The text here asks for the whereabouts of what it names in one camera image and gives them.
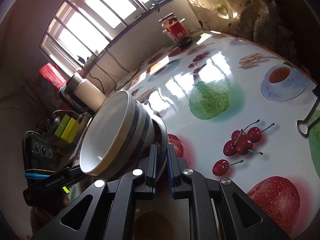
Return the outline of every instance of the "curtain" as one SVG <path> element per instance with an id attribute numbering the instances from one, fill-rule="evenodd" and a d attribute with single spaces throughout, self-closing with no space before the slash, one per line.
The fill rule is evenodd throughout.
<path id="1" fill-rule="evenodd" d="M 276 0 L 186 0 L 201 27 L 254 41 L 273 51 L 293 33 L 284 28 Z"/>

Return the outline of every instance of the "table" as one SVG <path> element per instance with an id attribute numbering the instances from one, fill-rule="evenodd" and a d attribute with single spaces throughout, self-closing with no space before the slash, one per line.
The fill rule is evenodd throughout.
<path id="1" fill-rule="evenodd" d="M 193 31 L 193 36 L 188 48 L 162 48 L 118 87 L 132 78 L 123 89 L 162 118 L 169 142 L 190 168 L 210 179 L 231 178 L 244 192 L 250 191 L 291 238 L 298 236 L 320 208 L 320 124 L 309 138 L 301 136 L 295 124 L 316 100 L 315 83 L 253 42 L 202 30 Z M 274 83 L 272 73 L 283 81 Z M 313 117 L 319 115 L 316 110 Z M 263 155 L 225 156 L 223 148 L 233 131 L 257 119 L 260 122 L 251 127 L 262 130 L 275 123 L 254 143 L 253 150 Z M 221 159 L 244 162 L 219 177 L 212 168 Z M 136 223 L 138 219 L 140 224 L 158 219 L 168 239 L 189 239 L 188 202 L 173 200 L 166 186 L 157 188 L 154 201 L 137 203 Z"/>

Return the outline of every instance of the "saucer print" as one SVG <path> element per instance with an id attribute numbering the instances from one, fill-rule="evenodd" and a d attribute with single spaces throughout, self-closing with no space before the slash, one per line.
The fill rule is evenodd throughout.
<path id="1" fill-rule="evenodd" d="M 309 79 L 300 71 L 297 71 L 295 79 L 296 85 L 292 88 L 275 88 L 263 80 L 261 83 L 261 93 L 266 99 L 275 102 L 293 99 L 300 95 L 309 83 Z"/>
<path id="2" fill-rule="evenodd" d="M 167 65 L 163 66 L 162 68 L 154 72 L 147 82 L 155 81 L 158 78 L 162 77 L 164 74 L 169 73 L 171 70 L 173 70 L 176 66 L 180 64 L 180 61 L 181 58 L 170 61 Z"/>
<path id="3" fill-rule="evenodd" d="M 241 41 L 241 40 L 231 40 L 230 41 L 230 46 L 241 46 L 245 44 L 250 44 L 250 42 L 247 41 Z"/>

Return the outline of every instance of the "red label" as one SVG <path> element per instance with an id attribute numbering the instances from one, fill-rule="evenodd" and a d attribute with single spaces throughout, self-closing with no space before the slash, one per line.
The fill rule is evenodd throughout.
<path id="1" fill-rule="evenodd" d="M 57 92 L 59 92 L 60 88 L 67 83 L 59 71 L 50 63 L 43 66 L 39 72 L 51 85 L 54 86 Z"/>
<path id="2" fill-rule="evenodd" d="M 173 37 L 175 37 L 175 39 L 181 38 L 187 33 L 180 22 L 177 22 L 176 24 L 170 26 L 167 31 L 170 32 Z"/>

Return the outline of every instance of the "green fruit print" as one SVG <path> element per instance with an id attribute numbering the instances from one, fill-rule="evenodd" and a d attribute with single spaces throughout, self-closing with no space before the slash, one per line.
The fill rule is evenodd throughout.
<path id="1" fill-rule="evenodd" d="M 307 125 L 310 125 L 319 116 L 320 111 L 315 110 L 307 122 Z M 308 139 L 313 165 L 316 169 L 318 177 L 320 178 L 320 122 L 311 128 Z"/>
<path id="2" fill-rule="evenodd" d="M 191 113 L 198 119 L 207 120 L 227 110 L 231 102 L 230 89 L 225 80 L 198 82 L 189 99 Z"/>
<path id="3" fill-rule="evenodd" d="M 289 66 L 289 67 L 291 67 L 291 68 L 293 68 L 293 66 L 292 66 L 290 63 L 286 62 L 286 61 L 283 62 L 283 64 L 284 64 L 284 65 L 287 65 L 287 66 Z"/>

